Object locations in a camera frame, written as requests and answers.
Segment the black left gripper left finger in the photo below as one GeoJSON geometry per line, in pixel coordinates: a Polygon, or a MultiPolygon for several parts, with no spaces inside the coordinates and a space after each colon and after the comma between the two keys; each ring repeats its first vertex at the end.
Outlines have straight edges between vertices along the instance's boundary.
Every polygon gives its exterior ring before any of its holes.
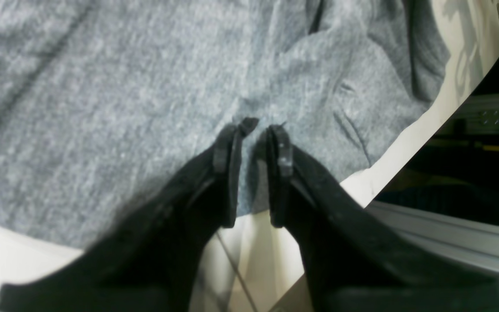
{"type": "Polygon", "coordinates": [[[83,255],[44,278],[0,287],[0,312],[186,312],[204,247],[237,217],[242,142],[228,124],[158,194],[83,255]]]}

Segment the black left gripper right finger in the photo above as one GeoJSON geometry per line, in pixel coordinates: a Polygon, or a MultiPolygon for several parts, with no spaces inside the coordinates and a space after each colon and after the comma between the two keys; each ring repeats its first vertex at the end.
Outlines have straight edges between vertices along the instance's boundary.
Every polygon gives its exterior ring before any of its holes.
{"type": "Polygon", "coordinates": [[[365,211],[329,170],[266,130],[271,224],[299,246],[317,312],[499,312],[499,281],[443,260],[365,211]]]}

